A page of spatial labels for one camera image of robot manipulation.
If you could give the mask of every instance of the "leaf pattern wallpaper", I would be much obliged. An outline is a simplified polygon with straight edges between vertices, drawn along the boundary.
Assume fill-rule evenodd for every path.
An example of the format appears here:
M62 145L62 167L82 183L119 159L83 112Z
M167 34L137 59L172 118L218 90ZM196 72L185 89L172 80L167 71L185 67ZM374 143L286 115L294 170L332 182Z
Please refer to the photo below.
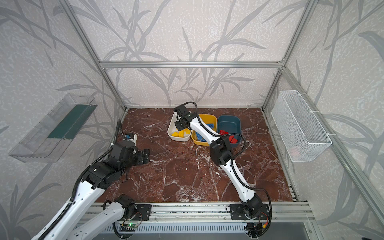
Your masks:
M54 216L123 114L66 17L55 14L57 6L0 3L0 239L29 240ZM93 96L98 106L59 161L8 156L67 93Z
M102 61L279 61L306 1L70 1ZM132 107L261 106L276 69L108 69Z
M318 4L288 68L384 196L384 1L335 0ZM280 149L285 147L266 112ZM325 239L384 239L384 229L331 149L313 162L285 164L300 200L308 200Z

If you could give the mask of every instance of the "white wire mesh basket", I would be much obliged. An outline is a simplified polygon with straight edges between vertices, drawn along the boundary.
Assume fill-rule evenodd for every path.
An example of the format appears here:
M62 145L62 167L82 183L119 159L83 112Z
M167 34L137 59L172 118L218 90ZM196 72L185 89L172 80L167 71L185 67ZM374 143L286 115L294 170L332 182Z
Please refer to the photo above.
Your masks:
M272 117L292 162L309 162L332 144L298 91L280 91Z

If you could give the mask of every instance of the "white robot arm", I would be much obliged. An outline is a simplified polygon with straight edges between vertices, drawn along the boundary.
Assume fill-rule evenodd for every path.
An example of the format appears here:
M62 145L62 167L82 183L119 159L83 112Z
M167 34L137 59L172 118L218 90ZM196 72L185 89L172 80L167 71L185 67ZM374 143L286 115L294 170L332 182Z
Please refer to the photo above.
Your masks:
M199 123L197 117L192 119L192 121L190 122L189 125L190 125L191 129L198 132L207 142L214 142L214 141L219 140L219 137L215 137L212 135L212 134L218 135L218 133L213 131L201 119L200 119L200 121L201 121L201 124L204 125L204 127L210 131L209 133L202 127L202 125ZM251 189L247 189L237 180L230 164L225 164L225 165L219 164L219 166L228 175L229 179L231 180L231 182L235 186L236 191L239 194L240 200L242 202L247 202L247 200L250 200L254 197L255 191L251 190ZM233 160L233 167L235 168L235 171L236 171L237 175L240 177L240 179L242 180L242 182L244 182L247 186L249 186L248 183L246 182L246 180L244 179L243 175L240 173L240 171L236 165L235 160Z
M149 149L137 151L137 136L136 134L130 136L130 140L119 143L114 140L113 147L104 155L110 152L108 158L101 162L95 161L83 172L84 174L80 175L79 179L83 181L75 187L77 189L74 192L74 200L69 199L32 240L90 240L121 218L128 219L135 216L135 201L122 194L101 213L74 229L93 202L125 171L131 166L149 162Z
M188 103L195 105L196 112L190 112L186 109L185 105ZM199 133L209 143L211 160L225 171L232 184L235 186L243 204L246 217L249 219L254 219L257 217L263 202L255 193L255 188L249 186L239 171L234 160L236 156L233 156L232 154L232 148L228 139L229 135L240 134L230 133L226 135L220 135L213 131L197 115L197 105L194 102L187 102L179 105L174 108L174 112L177 113L178 121L175 122L175 125L179 131L185 128L190 128Z

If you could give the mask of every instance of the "green strip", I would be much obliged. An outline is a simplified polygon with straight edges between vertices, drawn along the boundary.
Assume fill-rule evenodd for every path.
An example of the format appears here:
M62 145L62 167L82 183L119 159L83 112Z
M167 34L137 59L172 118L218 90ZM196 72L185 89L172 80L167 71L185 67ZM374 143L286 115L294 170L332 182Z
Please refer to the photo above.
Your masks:
M48 138L74 139L95 108L96 105L75 105L75 107L49 134Z

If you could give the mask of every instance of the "white bowl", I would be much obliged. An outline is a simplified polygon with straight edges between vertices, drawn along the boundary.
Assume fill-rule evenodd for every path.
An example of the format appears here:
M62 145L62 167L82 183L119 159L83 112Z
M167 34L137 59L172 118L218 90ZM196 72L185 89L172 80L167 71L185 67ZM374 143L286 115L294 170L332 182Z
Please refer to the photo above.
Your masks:
M174 137L172 136L172 133L174 132L178 132L177 128L176 128L176 125L175 125L175 122L177 121L177 113L173 113L173 116L172 116L172 119L170 121L170 124L169 124L169 127L168 127L168 136L172 139L172 140L175 140L175 141L180 141L180 142L186 142L188 141L190 138L191 138L191 135L192 135L192 131L190 134L188 134L186 137Z

